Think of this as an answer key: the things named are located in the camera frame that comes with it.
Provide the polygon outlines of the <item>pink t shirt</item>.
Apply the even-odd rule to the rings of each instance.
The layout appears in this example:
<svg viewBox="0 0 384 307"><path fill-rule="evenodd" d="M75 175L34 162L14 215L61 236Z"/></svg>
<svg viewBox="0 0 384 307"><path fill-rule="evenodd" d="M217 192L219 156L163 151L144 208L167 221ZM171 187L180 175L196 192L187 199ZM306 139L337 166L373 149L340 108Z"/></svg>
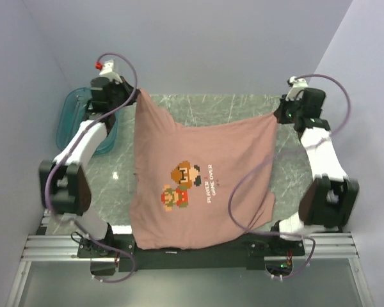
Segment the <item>pink t shirt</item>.
<svg viewBox="0 0 384 307"><path fill-rule="evenodd" d="M141 249L200 249L271 221L278 123L272 113L186 127L140 90L134 125L136 190L129 209Z"/></svg>

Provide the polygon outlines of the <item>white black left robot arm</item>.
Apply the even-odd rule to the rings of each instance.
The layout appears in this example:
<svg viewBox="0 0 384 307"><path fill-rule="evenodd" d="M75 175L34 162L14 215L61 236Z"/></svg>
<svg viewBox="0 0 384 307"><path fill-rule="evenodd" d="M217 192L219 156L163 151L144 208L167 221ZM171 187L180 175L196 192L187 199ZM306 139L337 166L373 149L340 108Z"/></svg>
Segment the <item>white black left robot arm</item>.
<svg viewBox="0 0 384 307"><path fill-rule="evenodd" d="M138 90L121 75L100 75L91 80L90 93L78 131L59 155L40 163L38 175L43 204L54 219L72 223L84 247L107 257L121 251L115 246L111 225L90 212L92 193L85 169L114 129L116 113L134 103Z"/></svg>

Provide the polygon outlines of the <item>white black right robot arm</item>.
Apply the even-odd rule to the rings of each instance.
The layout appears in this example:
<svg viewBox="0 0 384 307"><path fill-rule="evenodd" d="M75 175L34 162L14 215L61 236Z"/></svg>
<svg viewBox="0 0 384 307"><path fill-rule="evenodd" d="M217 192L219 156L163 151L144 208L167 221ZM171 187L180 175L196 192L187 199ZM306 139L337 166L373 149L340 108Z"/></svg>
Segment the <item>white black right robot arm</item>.
<svg viewBox="0 0 384 307"><path fill-rule="evenodd" d="M347 225L360 186L350 178L335 153L331 128L320 117L326 93L303 87L282 95L274 115L281 124L293 124L304 147L312 182L300 200L298 211L277 221L271 231L278 232L268 239L268 248L275 255L284 254L290 240L300 235L341 230Z"/></svg>

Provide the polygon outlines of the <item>teal transparent plastic bin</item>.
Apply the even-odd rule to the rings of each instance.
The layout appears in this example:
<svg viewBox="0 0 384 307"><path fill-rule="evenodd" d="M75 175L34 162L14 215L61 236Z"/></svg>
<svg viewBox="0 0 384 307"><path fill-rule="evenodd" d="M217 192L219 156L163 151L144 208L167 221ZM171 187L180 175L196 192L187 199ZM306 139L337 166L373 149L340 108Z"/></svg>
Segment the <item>teal transparent plastic bin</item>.
<svg viewBox="0 0 384 307"><path fill-rule="evenodd" d="M63 105L58 129L56 133L56 146L63 151L79 130L83 121L86 103L91 99L89 88L78 88L70 92ZM97 147L94 155L102 155L112 151L118 132L119 112L115 113L116 122L107 138Z"/></svg>

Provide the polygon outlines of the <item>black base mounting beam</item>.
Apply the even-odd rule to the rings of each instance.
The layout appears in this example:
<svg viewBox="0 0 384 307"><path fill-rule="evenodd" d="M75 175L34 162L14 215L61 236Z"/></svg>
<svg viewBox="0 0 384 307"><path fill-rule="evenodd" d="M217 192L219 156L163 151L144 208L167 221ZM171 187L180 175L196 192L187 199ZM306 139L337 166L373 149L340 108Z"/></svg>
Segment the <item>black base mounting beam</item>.
<svg viewBox="0 0 384 307"><path fill-rule="evenodd" d="M302 241L283 240L245 234L238 239L203 249L181 250L177 248L139 248L130 234L116 234L114 247L134 257L136 270L158 269L215 269L244 267L248 270L264 270L267 257L304 256Z"/></svg>

